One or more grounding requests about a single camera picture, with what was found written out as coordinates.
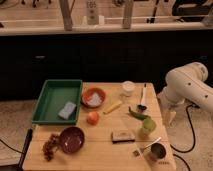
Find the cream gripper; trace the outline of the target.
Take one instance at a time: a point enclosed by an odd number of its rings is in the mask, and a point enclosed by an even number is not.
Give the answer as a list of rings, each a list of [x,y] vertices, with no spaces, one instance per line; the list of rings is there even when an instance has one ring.
[[[174,105],[164,105],[162,107],[162,117],[163,123],[166,126],[169,126],[176,116],[175,106]]]

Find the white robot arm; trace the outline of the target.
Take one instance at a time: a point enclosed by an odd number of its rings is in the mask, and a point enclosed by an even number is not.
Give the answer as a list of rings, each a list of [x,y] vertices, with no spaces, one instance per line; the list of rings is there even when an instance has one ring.
[[[166,74],[166,86],[157,95],[165,126],[175,118],[174,108],[185,100],[213,113],[213,88],[205,84],[207,78],[207,67],[200,62],[174,68]]]

